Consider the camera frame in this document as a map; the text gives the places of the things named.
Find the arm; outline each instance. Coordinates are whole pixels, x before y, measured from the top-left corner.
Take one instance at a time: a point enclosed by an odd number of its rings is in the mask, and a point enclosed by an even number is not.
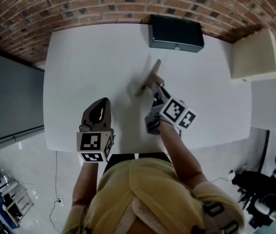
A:
[[[207,181],[199,162],[183,144],[174,127],[161,121],[158,129],[179,180],[191,189],[201,182]]]
[[[84,163],[73,190],[74,205],[89,207],[97,192],[98,163]]]

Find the power outlet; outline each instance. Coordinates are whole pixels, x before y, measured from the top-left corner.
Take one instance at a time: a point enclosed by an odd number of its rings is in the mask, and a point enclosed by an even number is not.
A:
[[[63,199],[59,196],[57,196],[57,200],[60,206],[64,207]]]

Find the white wall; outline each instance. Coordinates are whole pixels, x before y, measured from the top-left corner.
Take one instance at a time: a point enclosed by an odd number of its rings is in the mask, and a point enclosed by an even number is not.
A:
[[[276,127],[276,79],[252,82],[251,125],[262,129]]]

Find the person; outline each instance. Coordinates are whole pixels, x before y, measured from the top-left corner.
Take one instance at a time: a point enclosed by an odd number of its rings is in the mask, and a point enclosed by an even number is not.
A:
[[[97,163],[84,163],[63,234],[239,234],[238,204],[209,182],[174,127],[161,120],[165,153],[112,155],[97,188]]]

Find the yellow shirt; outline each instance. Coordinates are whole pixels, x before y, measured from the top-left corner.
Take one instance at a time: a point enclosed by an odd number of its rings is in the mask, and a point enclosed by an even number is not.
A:
[[[101,178],[89,209],[73,207],[62,233],[88,228],[96,233],[113,233],[132,200],[137,197],[170,233],[191,233],[193,226],[204,229],[202,204],[217,201],[238,213],[236,202],[210,182],[193,192],[176,175],[173,165],[155,158],[128,160],[111,167]]]

